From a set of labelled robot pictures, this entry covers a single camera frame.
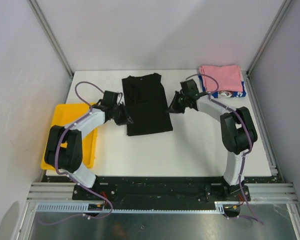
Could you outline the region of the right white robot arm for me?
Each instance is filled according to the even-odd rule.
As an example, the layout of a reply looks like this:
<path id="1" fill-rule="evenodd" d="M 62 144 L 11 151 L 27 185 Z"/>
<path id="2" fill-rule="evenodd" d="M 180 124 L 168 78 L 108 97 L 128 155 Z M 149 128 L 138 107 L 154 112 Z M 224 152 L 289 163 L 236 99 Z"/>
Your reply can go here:
<path id="1" fill-rule="evenodd" d="M 239 194 L 237 185 L 244 180 L 246 157 L 258 139 L 250 111 L 247 107 L 233 108 L 203 92 L 189 95 L 176 91 L 167 112 L 183 114 L 186 108 L 205 113 L 220 123 L 221 140 L 227 150 L 223 174 L 227 184 L 220 188 L 220 194 L 225 200 L 232 201 Z"/>

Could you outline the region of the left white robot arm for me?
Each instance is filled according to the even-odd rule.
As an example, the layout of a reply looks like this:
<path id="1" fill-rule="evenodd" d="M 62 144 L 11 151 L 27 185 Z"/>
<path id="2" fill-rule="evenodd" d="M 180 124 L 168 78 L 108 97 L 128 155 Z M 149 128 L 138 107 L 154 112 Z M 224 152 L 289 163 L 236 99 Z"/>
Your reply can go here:
<path id="1" fill-rule="evenodd" d="M 83 194 L 90 200 L 100 196 L 101 188 L 95 184 L 96 175 L 83 163 L 83 139 L 110 120 L 118 126 L 134 123 L 123 103 L 94 104 L 80 118 L 64 126 L 54 125 L 49 131 L 44 162 L 84 186 Z"/>

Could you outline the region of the blue printed t-shirt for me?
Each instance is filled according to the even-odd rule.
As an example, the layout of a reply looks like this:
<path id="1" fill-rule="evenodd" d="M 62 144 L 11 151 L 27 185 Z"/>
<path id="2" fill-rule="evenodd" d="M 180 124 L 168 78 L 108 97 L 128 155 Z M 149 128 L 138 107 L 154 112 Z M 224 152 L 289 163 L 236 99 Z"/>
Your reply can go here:
<path id="1" fill-rule="evenodd" d="M 206 91 L 203 77 L 201 75 L 198 76 L 199 84 L 203 92 Z M 243 76 L 241 76 L 241 85 L 242 85 L 242 91 L 218 91 L 212 94 L 214 98 L 244 98 L 247 95 L 246 89 L 245 89 L 245 82 L 243 79 Z"/>

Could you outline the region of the black printed t-shirt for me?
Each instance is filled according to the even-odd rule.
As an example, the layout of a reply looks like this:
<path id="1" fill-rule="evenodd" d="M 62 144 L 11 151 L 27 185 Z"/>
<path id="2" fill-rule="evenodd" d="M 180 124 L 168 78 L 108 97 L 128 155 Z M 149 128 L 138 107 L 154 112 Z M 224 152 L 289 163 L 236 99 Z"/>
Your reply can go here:
<path id="1" fill-rule="evenodd" d="M 122 79 L 124 104 L 133 120 L 127 135 L 142 136 L 173 130 L 161 75 L 128 76 Z"/>

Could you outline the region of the pink t-shirt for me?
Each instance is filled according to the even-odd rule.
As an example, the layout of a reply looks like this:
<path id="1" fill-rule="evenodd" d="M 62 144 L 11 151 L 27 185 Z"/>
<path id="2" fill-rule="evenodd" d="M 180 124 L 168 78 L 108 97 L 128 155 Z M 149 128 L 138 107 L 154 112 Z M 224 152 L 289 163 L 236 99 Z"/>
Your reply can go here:
<path id="1" fill-rule="evenodd" d="M 217 84 L 210 77 L 214 78 L 218 83 L 218 91 L 242 92 L 241 83 L 241 67 L 238 65 L 213 66 L 202 65 L 198 68 L 202 76 L 205 90 L 214 92 Z"/>

